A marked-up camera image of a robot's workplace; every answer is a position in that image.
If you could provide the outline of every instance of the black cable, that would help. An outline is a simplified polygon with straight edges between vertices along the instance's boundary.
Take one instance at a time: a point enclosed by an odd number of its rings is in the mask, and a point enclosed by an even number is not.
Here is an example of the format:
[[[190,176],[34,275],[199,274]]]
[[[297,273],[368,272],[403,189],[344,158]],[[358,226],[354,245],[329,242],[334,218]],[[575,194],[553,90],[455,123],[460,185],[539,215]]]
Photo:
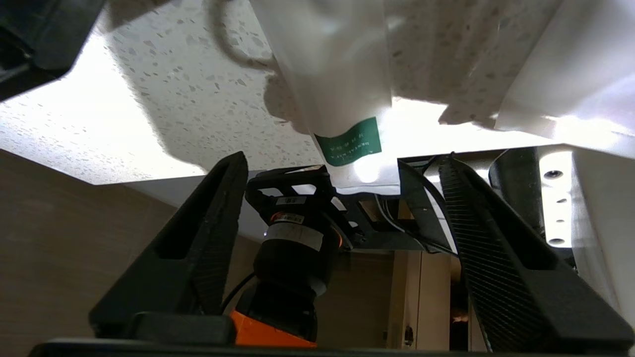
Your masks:
[[[238,283],[238,285],[236,285],[232,291],[229,292],[229,294],[227,294],[227,297],[225,298],[225,300],[223,300],[222,304],[220,305],[220,314],[222,314],[223,312],[225,312],[225,309],[227,309],[227,305],[229,305],[229,303],[231,302],[231,300],[234,298],[234,296],[236,296],[236,294],[238,293],[238,291],[240,291],[240,289],[242,289],[242,287],[247,284],[249,282],[249,280],[251,280],[253,277],[256,276],[256,273],[251,273],[249,275],[247,275],[245,277],[245,279],[243,279],[240,283]]]
[[[424,238],[420,234],[411,232],[407,230],[405,227],[403,227],[401,224],[397,223],[392,217],[388,216],[390,213],[386,214],[385,208],[382,206],[382,202],[380,202],[378,195],[375,195],[375,202],[377,202],[377,208],[379,209],[379,213],[381,213],[381,215],[386,220],[386,222],[390,223],[390,225],[392,227],[395,227],[395,229],[397,229],[399,232],[406,233],[407,235],[412,237],[421,246],[421,249],[425,250],[427,253],[435,254],[435,252],[431,252],[428,249],[428,246],[431,246],[434,249],[438,250],[439,252],[454,255],[455,257],[457,256],[457,254],[453,252],[452,249],[448,249],[447,247],[440,245],[439,243],[436,243],[435,241]]]
[[[407,163],[405,163],[404,161],[400,159],[397,159],[397,163],[400,169],[409,171],[412,175],[414,175],[417,178],[417,180],[419,180],[419,182],[423,185],[423,187],[427,189],[428,192],[430,192],[430,195],[432,196],[432,198],[434,198],[437,205],[441,209],[441,213],[443,214],[443,217],[445,218],[445,221],[448,224],[448,228],[450,229],[450,236],[452,236],[452,239],[454,241],[457,241],[456,236],[454,234],[454,229],[452,228],[452,223],[450,222],[450,214],[448,213],[448,209],[445,205],[445,199],[443,198],[443,195],[441,195],[439,190],[437,190],[436,186],[433,185],[432,182],[430,182],[430,180],[428,180],[425,176],[423,176],[423,174],[419,174],[419,172],[417,172],[412,166],[408,165]],[[435,249],[441,250],[444,253],[452,254],[455,257],[458,257],[458,255],[455,252],[447,249],[445,246],[442,246],[429,239],[426,239],[425,242]]]

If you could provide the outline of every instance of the screw hole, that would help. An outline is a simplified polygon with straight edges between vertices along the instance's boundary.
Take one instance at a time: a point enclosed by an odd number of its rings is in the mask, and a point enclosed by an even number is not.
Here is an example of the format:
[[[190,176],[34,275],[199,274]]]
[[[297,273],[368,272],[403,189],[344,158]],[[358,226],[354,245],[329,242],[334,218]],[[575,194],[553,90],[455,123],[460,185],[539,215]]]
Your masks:
[[[560,176],[562,176],[562,171],[559,171],[559,170],[551,170],[545,173],[544,175],[545,179],[548,179],[548,180],[557,179]]]
[[[549,244],[551,245],[560,245],[562,243],[564,243],[565,240],[564,239],[560,239],[560,238],[553,238],[549,240]]]

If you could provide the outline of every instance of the speckled countertop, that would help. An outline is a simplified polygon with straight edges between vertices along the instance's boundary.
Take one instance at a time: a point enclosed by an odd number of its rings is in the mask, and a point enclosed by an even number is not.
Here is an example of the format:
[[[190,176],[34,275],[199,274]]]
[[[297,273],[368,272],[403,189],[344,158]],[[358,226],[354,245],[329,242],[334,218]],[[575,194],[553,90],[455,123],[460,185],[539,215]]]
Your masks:
[[[387,1],[394,96],[488,131],[558,5]],[[111,0],[68,75],[0,104],[0,148],[93,184],[200,175],[238,150],[251,170],[320,163],[304,133],[246,0]],[[545,143],[475,135],[463,149]]]

